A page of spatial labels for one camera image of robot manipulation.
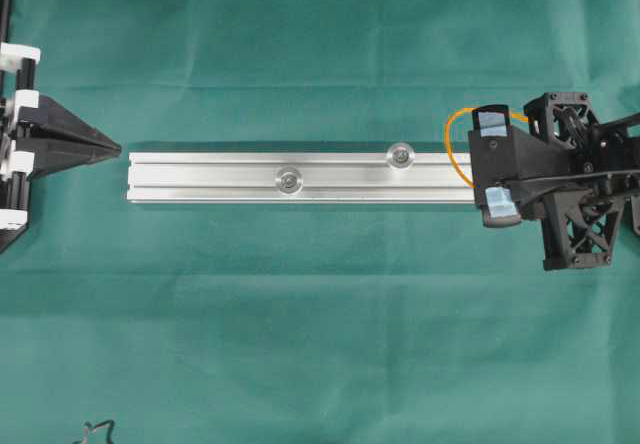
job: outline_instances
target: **wire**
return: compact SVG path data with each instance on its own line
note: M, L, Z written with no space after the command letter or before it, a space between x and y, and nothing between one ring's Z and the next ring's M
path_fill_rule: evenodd
M113 429L116 427L116 421L113 419L109 419L101 422L100 424L92 425L90 422L85 422L83 426L83 437L81 441L74 441L72 444L89 444L89 434L93 434L94 432L106 427L107 434L105 436L106 444L113 444L111 440L111 435L113 434Z
M615 171L601 171L592 172L590 174L573 174L569 176L547 176L547 177L530 177L529 179L522 179L520 182L553 182L553 181L572 181L578 179L593 179L596 177L619 176L619 175L635 175L640 173L638 169L619 169Z
M456 161L455 156L453 155L453 145L451 144L451 126L452 124L461 116L465 114L469 114L473 112L475 107L463 107L462 109L458 109L456 112L451 114L449 119L447 119L447 123L444 126L444 147L447 150L447 155L449 156L449 161L451 161L451 165L455 169L456 173L460 176L460 178L467 183L469 187L474 187L473 181L469 179L466 174L462 171L462 168ZM522 114L518 112L510 113L513 119L516 119L521 122L529 122L529 120Z

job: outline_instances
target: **screw head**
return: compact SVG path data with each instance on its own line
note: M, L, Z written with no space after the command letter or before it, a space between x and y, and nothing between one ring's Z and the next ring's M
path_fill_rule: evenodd
M298 176L295 174L285 174L282 176L282 187L285 189L293 189L298 185Z
M416 152L406 142L398 142L387 150L387 164L396 169L405 169L416 158Z
M281 169L276 175L276 187L284 194L295 194L302 189L302 175L294 168Z
M404 148L396 149L393 153L393 160L398 164L405 164L409 160L409 151Z

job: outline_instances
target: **aluminum rail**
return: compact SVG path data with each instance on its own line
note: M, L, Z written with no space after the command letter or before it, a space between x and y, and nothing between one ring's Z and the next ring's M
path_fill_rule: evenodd
M471 175L468 154L456 154ZM136 203L473 203L444 153L134 152Z

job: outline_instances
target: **screw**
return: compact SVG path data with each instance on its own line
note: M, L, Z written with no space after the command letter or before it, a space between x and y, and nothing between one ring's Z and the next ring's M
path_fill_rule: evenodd
M393 153L393 160L398 164L406 164L409 160L409 151L401 147Z
M285 189L293 189L298 185L298 176L293 173L282 176L282 187Z

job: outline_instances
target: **green backdrop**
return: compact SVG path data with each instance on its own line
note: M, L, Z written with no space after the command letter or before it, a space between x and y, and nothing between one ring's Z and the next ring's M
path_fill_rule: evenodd
M637 112L640 0L14 0L11 36L123 156L38 181L0 258L2 441L640 439L628 229L544 273L537 224L471 206L124 197L131 150L440 149L453 110L554 90Z

